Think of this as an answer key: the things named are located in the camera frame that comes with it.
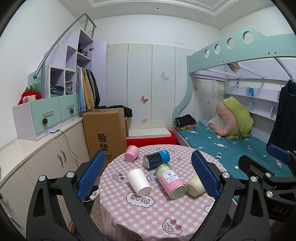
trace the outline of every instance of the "metal handrail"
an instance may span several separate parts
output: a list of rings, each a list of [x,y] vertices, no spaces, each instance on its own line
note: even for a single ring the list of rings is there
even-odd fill
[[[35,74],[33,75],[33,79],[36,79],[41,68],[42,68],[42,72],[41,72],[41,96],[44,97],[44,74],[45,74],[45,61],[47,59],[47,57],[50,55],[50,53],[52,52],[52,50],[54,49],[54,47],[58,44],[58,42],[61,40],[61,38],[69,31],[69,29],[71,27],[74,26],[75,23],[77,23],[83,16],[86,16],[86,21],[85,21],[85,25],[84,25],[84,31],[86,31],[86,27],[87,27],[87,23],[88,21],[90,21],[93,24],[93,29],[92,29],[92,33],[91,33],[91,38],[94,37],[94,30],[96,28],[96,25],[94,24],[94,22],[90,19],[90,17],[84,13],[82,14],[79,18],[77,18],[62,34],[61,36],[55,41],[55,43],[51,46],[51,48],[48,50],[48,52],[45,54],[44,58],[42,59],[40,65],[38,66],[37,70],[35,71]]]

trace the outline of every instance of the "floor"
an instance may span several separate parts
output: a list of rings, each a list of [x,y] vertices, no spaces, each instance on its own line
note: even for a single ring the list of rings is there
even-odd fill
[[[95,185],[99,185],[101,176],[98,177],[98,179],[95,182]],[[93,207],[91,209],[91,219],[94,221],[95,225],[98,227],[98,229],[104,233],[104,226],[103,226],[103,219],[102,219],[102,213],[101,213],[101,207],[100,207],[100,196],[98,196],[94,200]]]

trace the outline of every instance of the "ceiling molding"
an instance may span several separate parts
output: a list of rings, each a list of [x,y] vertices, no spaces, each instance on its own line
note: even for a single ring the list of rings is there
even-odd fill
[[[92,8],[106,6],[110,4],[117,3],[126,3],[126,2],[155,2],[155,3],[168,3],[173,5],[178,5],[182,7],[191,8],[194,10],[198,10],[204,13],[207,13],[212,16],[218,16],[220,13],[225,11],[231,5],[235,4],[239,0],[218,0],[213,6],[206,5],[204,3],[195,1],[195,0],[106,0],[102,2],[94,3],[94,0],[88,0],[89,4]]]

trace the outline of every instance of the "ceiling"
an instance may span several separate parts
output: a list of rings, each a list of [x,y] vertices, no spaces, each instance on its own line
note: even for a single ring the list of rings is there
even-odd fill
[[[251,12],[273,5],[270,0],[60,0],[60,2],[75,17],[87,13],[92,20],[125,14],[159,14],[194,20],[218,29]]]

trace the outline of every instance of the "cardboard box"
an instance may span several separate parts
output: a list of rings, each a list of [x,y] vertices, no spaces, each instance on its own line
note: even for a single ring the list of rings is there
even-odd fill
[[[123,108],[92,110],[84,113],[82,118],[90,157],[98,150],[105,153],[103,173],[106,166],[127,148]]]
[[[129,121],[130,118],[126,117],[125,122],[126,122],[126,137],[128,137],[128,132],[129,132]]]

